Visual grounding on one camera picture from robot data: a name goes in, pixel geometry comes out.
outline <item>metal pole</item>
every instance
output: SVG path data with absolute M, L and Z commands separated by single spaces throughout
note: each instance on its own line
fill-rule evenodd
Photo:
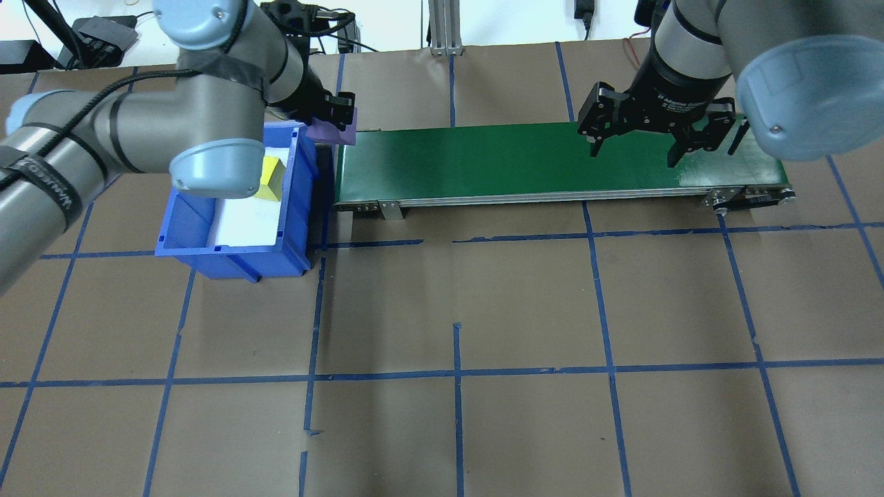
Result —
M 73 28 L 67 25 L 61 13 L 55 10 L 47 0 L 25 0 L 25 4 L 71 51 L 72 57 L 80 58 L 84 67 L 90 67 L 95 62 L 92 50 L 73 32 Z

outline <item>purple block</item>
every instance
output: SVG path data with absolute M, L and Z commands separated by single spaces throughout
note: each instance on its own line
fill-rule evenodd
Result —
M 356 109 L 353 109 L 353 124 L 347 125 L 344 131 L 339 130 L 331 123 L 313 119 L 313 124 L 307 128 L 307 136 L 316 143 L 330 143 L 332 145 L 355 145 L 356 144 Z

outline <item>yellow block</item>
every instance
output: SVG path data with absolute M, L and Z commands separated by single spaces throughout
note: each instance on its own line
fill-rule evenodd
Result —
M 257 198 L 279 202 L 282 200 L 282 179 L 286 176 L 286 165 L 279 157 L 264 156 L 261 169 L 261 186 Z

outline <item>blue plastic bin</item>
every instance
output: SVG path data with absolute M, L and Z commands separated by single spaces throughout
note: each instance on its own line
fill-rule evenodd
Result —
M 283 179 L 277 241 L 274 245 L 207 247 L 217 199 L 189 195 L 173 188 L 154 254 L 175 257 L 207 278 L 301 276 L 310 269 L 307 230 L 313 182 L 319 176 L 316 147 L 307 127 L 298 122 L 264 124 L 264 146 L 289 147 Z

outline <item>brown paper floor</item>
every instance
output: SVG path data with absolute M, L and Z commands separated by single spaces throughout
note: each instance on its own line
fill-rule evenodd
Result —
M 362 129 L 565 121 L 635 70 L 617 41 L 311 63 Z M 129 73 L 4 76 L 0 111 Z M 168 179 L 124 177 L 0 299 L 0 494 L 880 496 L 882 157 L 787 164 L 799 202 L 723 221 L 318 195 L 314 268 L 256 285 L 154 258 Z

